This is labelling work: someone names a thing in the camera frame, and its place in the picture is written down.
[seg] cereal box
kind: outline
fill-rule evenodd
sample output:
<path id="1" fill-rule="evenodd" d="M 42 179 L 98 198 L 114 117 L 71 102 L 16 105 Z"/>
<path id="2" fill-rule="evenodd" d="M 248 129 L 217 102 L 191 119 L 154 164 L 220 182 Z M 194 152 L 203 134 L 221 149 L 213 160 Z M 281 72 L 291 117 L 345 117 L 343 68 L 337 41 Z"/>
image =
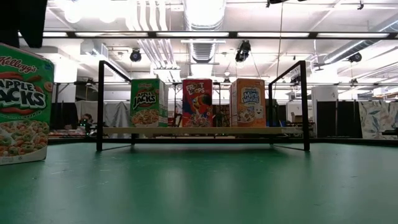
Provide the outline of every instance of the cereal box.
<path id="1" fill-rule="evenodd" d="M 164 117 L 168 95 L 165 85 L 157 79 L 131 81 L 130 115 L 133 127 L 167 127 Z"/>
<path id="2" fill-rule="evenodd" d="M 210 79 L 186 79 L 182 82 L 182 126 L 212 127 L 213 81 Z"/>
<path id="3" fill-rule="evenodd" d="M 266 96 L 263 80 L 239 78 L 230 89 L 232 127 L 265 127 Z"/>
<path id="4" fill-rule="evenodd" d="M 45 159 L 54 65 L 0 44 L 0 165 Z"/>

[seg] red cereal box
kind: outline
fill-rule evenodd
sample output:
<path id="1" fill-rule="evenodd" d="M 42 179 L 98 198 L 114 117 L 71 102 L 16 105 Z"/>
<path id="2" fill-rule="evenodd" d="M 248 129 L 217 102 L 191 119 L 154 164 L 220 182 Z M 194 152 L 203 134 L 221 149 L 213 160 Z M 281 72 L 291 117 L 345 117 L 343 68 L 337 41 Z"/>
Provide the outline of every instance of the red cereal box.
<path id="1" fill-rule="evenodd" d="M 186 79 L 182 82 L 182 126 L 212 127 L 213 81 L 210 79 Z"/>

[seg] green cereal box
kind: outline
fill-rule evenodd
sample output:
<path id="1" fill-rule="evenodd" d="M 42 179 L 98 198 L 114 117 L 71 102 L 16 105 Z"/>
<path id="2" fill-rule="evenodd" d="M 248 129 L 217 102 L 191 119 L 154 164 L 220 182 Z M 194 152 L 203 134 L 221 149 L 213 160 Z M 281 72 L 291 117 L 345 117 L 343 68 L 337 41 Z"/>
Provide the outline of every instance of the green cereal box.
<path id="1" fill-rule="evenodd" d="M 54 64 L 0 44 L 0 165 L 45 159 Z"/>
<path id="2" fill-rule="evenodd" d="M 157 79 L 131 81 L 130 115 L 133 127 L 167 127 L 164 83 Z"/>

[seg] green floor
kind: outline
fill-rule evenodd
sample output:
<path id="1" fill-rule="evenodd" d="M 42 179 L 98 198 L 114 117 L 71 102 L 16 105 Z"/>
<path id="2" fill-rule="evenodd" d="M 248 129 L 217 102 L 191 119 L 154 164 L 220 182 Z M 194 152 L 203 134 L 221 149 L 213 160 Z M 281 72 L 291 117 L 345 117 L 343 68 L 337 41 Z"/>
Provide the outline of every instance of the green floor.
<path id="1" fill-rule="evenodd" d="M 398 223 L 398 148 L 150 151 L 187 147 L 50 146 L 0 167 L 0 223 Z"/>

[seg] wooden plank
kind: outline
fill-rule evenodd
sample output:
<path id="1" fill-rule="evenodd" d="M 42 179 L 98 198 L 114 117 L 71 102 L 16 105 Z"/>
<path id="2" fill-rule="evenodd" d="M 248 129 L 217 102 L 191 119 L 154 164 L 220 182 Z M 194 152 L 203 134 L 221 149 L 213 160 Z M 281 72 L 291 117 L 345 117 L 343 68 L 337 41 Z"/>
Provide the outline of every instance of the wooden plank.
<path id="1" fill-rule="evenodd" d="M 300 134 L 300 128 L 104 128 L 107 134 Z"/>

